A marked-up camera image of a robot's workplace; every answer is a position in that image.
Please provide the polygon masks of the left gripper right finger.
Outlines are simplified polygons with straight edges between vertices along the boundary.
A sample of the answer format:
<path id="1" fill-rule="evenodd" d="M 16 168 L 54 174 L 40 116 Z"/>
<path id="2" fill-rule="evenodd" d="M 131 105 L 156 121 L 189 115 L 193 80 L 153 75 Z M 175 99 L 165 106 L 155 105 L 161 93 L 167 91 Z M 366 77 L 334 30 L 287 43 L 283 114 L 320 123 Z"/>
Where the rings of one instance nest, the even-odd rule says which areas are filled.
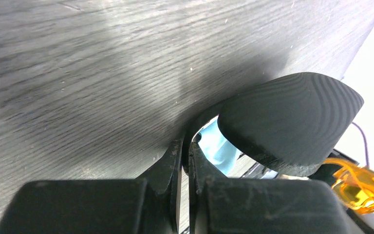
<path id="1" fill-rule="evenodd" d="M 192 234 L 348 234 L 345 211 L 319 180 L 228 178 L 197 143 L 188 150 Z"/>

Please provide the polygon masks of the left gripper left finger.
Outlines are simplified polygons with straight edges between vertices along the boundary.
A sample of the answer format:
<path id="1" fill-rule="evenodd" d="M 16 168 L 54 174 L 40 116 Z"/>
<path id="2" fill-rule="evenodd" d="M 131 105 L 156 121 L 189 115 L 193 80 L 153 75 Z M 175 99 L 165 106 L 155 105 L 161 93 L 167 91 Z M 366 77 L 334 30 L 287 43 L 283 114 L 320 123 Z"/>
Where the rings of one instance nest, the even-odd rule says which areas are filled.
<path id="1" fill-rule="evenodd" d="M 134 179 L 41 180 L 24 184 L 0 234 L 176 234 L 182 141 Z"/>

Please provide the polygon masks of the black glasses case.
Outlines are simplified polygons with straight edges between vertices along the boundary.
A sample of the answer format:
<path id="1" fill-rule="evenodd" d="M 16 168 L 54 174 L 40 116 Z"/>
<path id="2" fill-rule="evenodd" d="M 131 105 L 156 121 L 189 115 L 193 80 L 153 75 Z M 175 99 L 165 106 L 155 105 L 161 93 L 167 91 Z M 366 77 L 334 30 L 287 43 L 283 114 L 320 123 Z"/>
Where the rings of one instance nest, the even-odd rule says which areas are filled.
<path id="1" fill-rule="evenodd" d="M 263 166 L 310 176 L 324 163 L 364 104 L 343 82 L 301 72 L 254 85 L 200 113 L 189 125 L 183 152 L 217 117 L 223 136 Z"/>

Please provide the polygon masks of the orange sunglasses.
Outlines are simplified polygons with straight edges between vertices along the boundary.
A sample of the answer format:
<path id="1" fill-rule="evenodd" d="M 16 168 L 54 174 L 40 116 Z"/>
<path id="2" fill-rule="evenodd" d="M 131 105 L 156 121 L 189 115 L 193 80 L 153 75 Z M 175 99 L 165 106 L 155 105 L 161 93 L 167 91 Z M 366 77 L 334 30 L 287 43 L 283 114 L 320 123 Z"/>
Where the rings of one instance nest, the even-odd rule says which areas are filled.
<path id="1" fill-rule="evenodd" d="M 332 157 L 324 163 L 341 167 L 333 173 L 336 181 L 331 186 L 340 201 L 357 214 L 374 213 L 374 172 L 346 159 Z"/>

